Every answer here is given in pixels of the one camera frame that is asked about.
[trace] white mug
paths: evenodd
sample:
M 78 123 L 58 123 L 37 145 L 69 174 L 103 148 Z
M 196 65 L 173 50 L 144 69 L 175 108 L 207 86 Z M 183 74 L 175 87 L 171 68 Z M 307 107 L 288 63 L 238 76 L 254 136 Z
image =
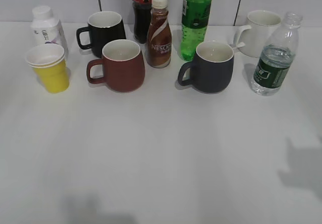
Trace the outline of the white mug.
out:
M 243 54 L 260 57 L 267 39 L 281 24 L 281 17 L 265 10 L 252 11 L 247 15 L 246 25 L 240 26 L 234 36 L 233 44 Z

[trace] bottle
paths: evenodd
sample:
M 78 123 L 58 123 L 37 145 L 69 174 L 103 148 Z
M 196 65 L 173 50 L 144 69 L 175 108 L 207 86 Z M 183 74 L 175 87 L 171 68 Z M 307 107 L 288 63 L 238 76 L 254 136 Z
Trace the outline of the bottle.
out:
M 144 44 L 151 22 L 151 0 L 133 0 L 133 9 L 134 36 L 139 43 Z
M 205 39 L 212 0 L 183 0 L 181 55 L 191 61 Z
M 33 29 L 37 45 L 54 43 L 61 45 L 65 50 L 65 57 L 68 56 L 68 47 L 64 30 L 59 19 L 55 18 L 49 6 L 39 6 L 32 10 L 34 20 Z
M 152 0 L 152 20 L 147 34 L 147 62 L 155 68 L 171 60 L 172 35 L 168 23 L 168 0 Z
M 287 12 L 282 24 L 267 40 L 251 80 L 255 93 L 271 96 L 281 88 L 295 58 L 302 19 L 300 15 Z

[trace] red mug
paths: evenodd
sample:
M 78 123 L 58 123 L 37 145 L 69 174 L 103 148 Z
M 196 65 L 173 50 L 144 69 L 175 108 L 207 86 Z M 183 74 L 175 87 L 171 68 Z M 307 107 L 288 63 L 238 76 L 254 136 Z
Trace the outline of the red mug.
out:
M 101 64 L 103 77 L 91 78 L 91 68 Z M 102 49 L 102 59 L 88 63 L 87 80 L 91 84 L 106 83 L 118 92 L 130 92 L 138 89 L 144 81 L 145 68 L 140 46 L 127 39 L 114 40 Z

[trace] water bottle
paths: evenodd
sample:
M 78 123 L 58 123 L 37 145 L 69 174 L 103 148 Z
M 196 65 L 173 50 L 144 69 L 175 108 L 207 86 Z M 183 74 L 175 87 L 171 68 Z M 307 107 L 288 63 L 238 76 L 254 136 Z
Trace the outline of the water bottle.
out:
M 255 93 L 271 96 L 281 88 L 295 58 L 302 19 L 287 12 L 282 24 L 267 40 L 251 81 Z
M 212 0 L 183 0 L 181 55 L 191 61 L 205 39 Z

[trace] stacked cups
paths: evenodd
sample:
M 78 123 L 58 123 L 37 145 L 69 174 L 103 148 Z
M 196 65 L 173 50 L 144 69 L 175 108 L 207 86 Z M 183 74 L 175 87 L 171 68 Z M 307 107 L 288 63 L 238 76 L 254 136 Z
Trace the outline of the stacked cups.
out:
M 64 48 L 58 44 L 42 44 L 30 49 L 26 62 L 50 93 L 65 91 L 69 86 Z

